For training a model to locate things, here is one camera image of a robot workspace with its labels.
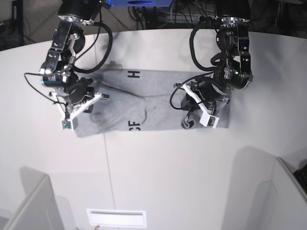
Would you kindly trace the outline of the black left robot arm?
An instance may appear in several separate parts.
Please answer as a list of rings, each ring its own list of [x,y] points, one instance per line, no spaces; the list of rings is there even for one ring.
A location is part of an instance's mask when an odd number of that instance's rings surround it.
[[[204,71],[189,81],[191,89],[209,109],[217,110],[217,102],[234,89],[243,89],[252,81],[251,57],[247,23],[251,12],[247,0],[215,1],[216,17],[198,23],[189,38],[189,48],[195,66]],[[219,53],[214,55],[210,67],[204,67],[196,58],[194,39],[196,33],[211,25],[216,30]]]

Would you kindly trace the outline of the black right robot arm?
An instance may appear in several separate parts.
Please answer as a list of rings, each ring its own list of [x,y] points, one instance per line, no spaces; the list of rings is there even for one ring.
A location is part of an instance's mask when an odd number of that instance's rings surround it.
[[[48,50],[46,60],[41,65],[38,76],[45,87],[55,90],[54,104],[59,105],[69,114],[72,108],[82,102],[94,98],[94,89],[90,85],[92,79],[79,78],[78,73],[91,74],[106,62],[113,45],[111,29],[101,17],[102,8],[110,8],[107,0],[64,0],[59,8],[60,22],[52,36],[52,45]],[[108,34],[108,44],[102,60],[93,68],[81,69],[75,64],[83,55],[85,36],[83,26],[96,26]]]

